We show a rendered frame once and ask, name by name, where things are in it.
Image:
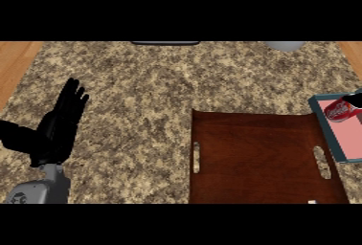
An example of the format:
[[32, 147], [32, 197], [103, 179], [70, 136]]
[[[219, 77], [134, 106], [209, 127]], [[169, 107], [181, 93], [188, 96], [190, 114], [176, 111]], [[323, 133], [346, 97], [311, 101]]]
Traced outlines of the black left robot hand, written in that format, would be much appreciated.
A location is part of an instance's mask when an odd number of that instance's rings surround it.
[[88, 99], [80, 81], [70, 78], [38, 129], [0, 120], [0, 143], [30, 155], [33, 167], [61, 165], [70, 158]]

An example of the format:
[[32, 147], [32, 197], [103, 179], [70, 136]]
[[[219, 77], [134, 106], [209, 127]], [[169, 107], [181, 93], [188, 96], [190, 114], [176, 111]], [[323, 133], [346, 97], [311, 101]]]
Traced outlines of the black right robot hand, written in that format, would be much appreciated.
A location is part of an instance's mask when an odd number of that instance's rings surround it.
[[345, 95], [343, 100], [357, 108], [362, 108], [362, 93]]

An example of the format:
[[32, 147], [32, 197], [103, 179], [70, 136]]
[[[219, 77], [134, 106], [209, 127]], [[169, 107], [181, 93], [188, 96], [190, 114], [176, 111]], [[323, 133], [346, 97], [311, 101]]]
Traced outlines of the red soda can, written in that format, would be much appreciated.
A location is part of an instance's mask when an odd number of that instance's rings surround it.
[[362, 109], [355, 107], [346, 100], [337, 99], [324, 109], [324, 115], [333, 123], [340, 123], [352, 118]]

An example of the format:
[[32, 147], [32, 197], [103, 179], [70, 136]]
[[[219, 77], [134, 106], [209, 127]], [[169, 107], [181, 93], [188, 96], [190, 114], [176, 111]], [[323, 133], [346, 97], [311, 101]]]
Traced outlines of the teal tray with pink base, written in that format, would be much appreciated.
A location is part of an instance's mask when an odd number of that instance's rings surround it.
[[362, 93], [317, 94], [309, 98], [309, 104], [317, 114], [329, 147], [337, 163], [362, 162], [362, 112], [343, 122], [332, 122], [326, 115], [326, 107], [345, 95]]

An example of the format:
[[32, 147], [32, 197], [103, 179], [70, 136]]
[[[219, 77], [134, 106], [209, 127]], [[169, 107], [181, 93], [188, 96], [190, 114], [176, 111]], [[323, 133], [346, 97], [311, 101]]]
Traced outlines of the brown cardboard box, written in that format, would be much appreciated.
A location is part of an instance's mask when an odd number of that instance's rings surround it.
[[315, 114], [193, 113], [193, 204], [346, 204], [339, 171], [321, 176], [314, 149], [327, 148]]

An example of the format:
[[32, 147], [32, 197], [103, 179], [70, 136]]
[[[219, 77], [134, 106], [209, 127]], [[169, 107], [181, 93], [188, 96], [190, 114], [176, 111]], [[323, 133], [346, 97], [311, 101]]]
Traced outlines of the grey rounded vessel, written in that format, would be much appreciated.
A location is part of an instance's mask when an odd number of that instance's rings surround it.
[[283, 52], [293, 52], [304, 47], [305, 41], [267, 41], [267, 45]]

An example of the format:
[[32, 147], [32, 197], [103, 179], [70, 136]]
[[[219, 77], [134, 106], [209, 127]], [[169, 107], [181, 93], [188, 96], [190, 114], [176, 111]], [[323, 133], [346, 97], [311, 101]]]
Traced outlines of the dark grey flat appliance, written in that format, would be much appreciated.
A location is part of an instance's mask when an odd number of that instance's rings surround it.
[[193, 46], [199, 45], [202, 41], [132, 41], [135, 45], [151, 46]]

